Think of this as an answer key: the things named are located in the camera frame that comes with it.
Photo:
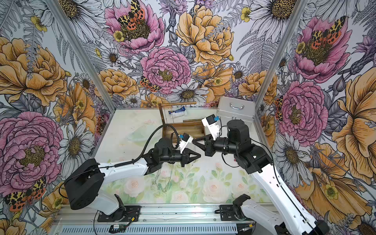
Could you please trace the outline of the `wooden jewelry display stand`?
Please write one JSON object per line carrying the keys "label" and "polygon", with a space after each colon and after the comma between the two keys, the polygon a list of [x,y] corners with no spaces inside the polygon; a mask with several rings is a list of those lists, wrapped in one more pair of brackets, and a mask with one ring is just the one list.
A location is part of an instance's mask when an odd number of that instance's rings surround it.
{"label": "wooden jewelry display stand", "polygon": [[[167,124],[164,116],[164,107],[172,107],[172,106],[181,106],[185,107],[187,105],[194,105],[197,102],[179,102],[179,103],[159,103],[158,108],[162,120],[162,124]],[[190,134],[194,138],[201,137],[205,134],[205,127],[200,119],[187,119],[183,120],[182,122],[178,123],[170,123],[179,134],[183,134],[184,132]]]}

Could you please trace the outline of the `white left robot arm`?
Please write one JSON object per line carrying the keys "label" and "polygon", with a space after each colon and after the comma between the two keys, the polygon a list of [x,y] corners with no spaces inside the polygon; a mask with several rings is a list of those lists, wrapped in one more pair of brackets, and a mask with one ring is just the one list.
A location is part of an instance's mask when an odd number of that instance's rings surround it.
{"label": "white left robot arm", "polygon": [[160,139],[146,154],[138,159],[122,163],[98,163],[86,160],[64,182],[70,208],[92,208],[105,216],[105,221],[114,222],[125,218],[127,209],[119,195],[110,195],[103,185],[123,178],[145,176],[162,168],[163,163],[180,163],[185,166],[201,155],[188,148],[174,149],[167,138]]}

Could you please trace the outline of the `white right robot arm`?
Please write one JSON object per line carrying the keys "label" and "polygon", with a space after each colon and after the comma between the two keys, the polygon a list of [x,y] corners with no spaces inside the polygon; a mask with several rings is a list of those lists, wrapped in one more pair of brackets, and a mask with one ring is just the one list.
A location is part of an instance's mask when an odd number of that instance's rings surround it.
{"label": "white right robot arm", "polygon": [[230,210],[237,220],[252,219],[274,235],[326,235],[330,228],[326,221],[316,219],[294,196],[275,169],[268,148],[250,137],[249,127],[240,119],[227,122],[227,136],[221,137],[220,118],[214,115],[203,118],[202,124],[209,134],[193,140],[193,144],[206,156],[215,153],[232,154],[237,164],[252,176],[277,209],[274,213],[258,206],[250,196],[242,194],[233,201]]}

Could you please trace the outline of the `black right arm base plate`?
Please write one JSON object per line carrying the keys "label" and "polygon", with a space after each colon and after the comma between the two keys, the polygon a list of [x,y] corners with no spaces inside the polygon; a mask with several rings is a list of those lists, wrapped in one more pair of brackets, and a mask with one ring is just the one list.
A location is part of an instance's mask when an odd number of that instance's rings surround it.
{"label": "black right arm base plate", "polygon": [[251,197],[242,194],[233,201],[232,205],[220,205],[219,209],[215,210],[214,213],[220,215],[221,221],[250,221],[252,219],[246,217],[241,210],[241,206],[248,199],[251,199]]}

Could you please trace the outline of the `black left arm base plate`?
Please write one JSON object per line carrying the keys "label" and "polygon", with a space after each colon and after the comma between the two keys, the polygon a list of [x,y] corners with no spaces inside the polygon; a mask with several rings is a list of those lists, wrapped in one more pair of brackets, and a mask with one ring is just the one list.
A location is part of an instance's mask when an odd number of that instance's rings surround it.
{"label": "black left arm base plate", "polygon": [[125,206],[117,194],[115,194],[115,197],[119,203],[119,208],[110,215],[101,212],[98,216],[98,222],[137,222],[141,206]]}

